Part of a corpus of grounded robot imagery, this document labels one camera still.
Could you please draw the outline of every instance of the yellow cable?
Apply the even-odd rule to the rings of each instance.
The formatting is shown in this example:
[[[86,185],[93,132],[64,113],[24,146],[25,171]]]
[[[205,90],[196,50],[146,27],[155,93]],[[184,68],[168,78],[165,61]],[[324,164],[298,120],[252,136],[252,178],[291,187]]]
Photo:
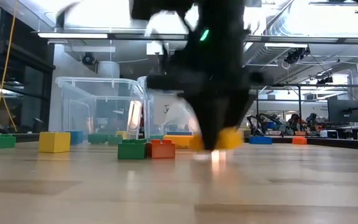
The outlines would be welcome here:
[[[3,90],[3,83],[4,83],[6,71],[7,71],[7,63],[8,63],[8,60],[9,60],[9,53],[10,53],[10,51],[11,51],[11,43],[12,43],[12,37],[13,37],[13,30],[14,30],[15,20],[16,20],[16,7],[17,7],[17,0],[15,0],[13,20],[12,20],[12,27],[11,27],[11,35],[10,35],[9,43],[8,43],[8,50],[7,50],[7,55],[6,55],[4,74],[3,74],[3,77],[2,77],[2,84],[1,84],[1,81],[0,81],[0,90],[1,90],[1,91],[0,91],[0,104],[1,104],[1,98],[2,98],[2,100],[4,101],[4,104],[5,104],[5,107],[6,107],[8,116],[9,116],[9,119],[11,120],[15,131],[17,131],[16,125],[15,125],[15,123],[13,122],[13,119],[12,119],[12,116],[11,116],[11,112],[9,111],[9,108],[8,108],[8,106],[7,106],[7,103],[6,103],[6,100],[5,100],[5,96],[4,96],[4,93],[2,92],[2,90]]]
[[[1,87],[0,87],[0,89],[1,89],[1,91],[0,91],[0,105],[1,105],[1,98],[3,98],[4,101],[5,101],[5,97],[2,96],[3,95],[2,90],[4,89],[4,81],[5,81],[5,76],[6,76],[6,72],[7,72],[7,64],[9,62],[9,56],[11,54],[11,44],[12,44],[13,31],[14,31],[14,28],[15,28],[15,21],[16,21],[16,7],[17,7],[17,0],[15,0],[13,19],[12,19],[12,26],[11,26],[11,34],[9,36],[9,42],[8,42],[8,46],[7,46],[6,59],[5,59],[4,73],[2,75],[2,82],[1,82]],[[7,110],[8,110],[8,114],[9,114],[9,119],[11,120],[15,131],[17,131],[16,125],[13,122],[13,119],[12,119],[12,116],[10,115],[9,109],[7,108]]]

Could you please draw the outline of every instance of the computer monitor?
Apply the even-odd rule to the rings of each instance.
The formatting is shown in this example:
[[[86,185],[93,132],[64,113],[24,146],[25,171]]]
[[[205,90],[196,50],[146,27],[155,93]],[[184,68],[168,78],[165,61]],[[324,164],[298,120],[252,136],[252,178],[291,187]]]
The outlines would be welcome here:
[[[328,100],[328,119],[330,123],[358,122],[358,110],[346,112],[349,108],[358,108],[357,100]]]

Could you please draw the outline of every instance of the green block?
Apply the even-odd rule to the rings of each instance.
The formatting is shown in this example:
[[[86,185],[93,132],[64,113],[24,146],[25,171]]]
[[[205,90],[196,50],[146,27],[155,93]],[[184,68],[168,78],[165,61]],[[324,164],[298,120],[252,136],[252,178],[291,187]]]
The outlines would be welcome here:
[[[122,140],[122,143],[123,144],[131,144],[131,143],[134,143],[134,140],[133,139],[124,139],[124,140]]]
[[[135,144],[145,144],[145,143],[147,143],[147,139],[135,139],[134,143]]]
[[[158,139],[158,140],[164,140],[164,135],[154,135],[154,136],[150,136],[147,140],[148,142],[151,142],[154,139]]]
[[[11,134],[0,134],[0,149],[13,148],[16,145],[16,137]]]
[[[118,144],[122,143],[122,136],[110,136],[108,144],[109,146],[117,146]]]
[[[89,134],[88,142],[91,144],[104,144],[109,140],[108,134]]]
[[[118,159],[146,159],[147,158],[147,145],[122,143],[118,144]]]

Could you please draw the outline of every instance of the security camera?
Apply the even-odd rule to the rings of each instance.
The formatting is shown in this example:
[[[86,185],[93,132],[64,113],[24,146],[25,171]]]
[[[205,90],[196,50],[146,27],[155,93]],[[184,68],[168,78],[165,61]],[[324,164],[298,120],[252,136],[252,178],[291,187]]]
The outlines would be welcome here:
[[[94,65],[96,62],[96,58],[93,56],[91,52],[85,52],[85,56],[82,58],[82,63],[84,65]]]

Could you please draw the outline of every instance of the blue block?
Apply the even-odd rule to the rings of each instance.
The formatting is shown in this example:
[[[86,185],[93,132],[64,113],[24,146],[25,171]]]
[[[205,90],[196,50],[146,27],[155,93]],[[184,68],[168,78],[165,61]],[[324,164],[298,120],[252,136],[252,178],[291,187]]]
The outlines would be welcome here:
[[[274,129],[274,122],[269,121],[269,122],[266,124],[266,129]]]
[[[68,131],[70,133],[70,144],[72,146],[81,144],[84,141],[83,131]]]
[[[273,144],[273,139],[265,136],[253,136],[249,138],[249,144]]]

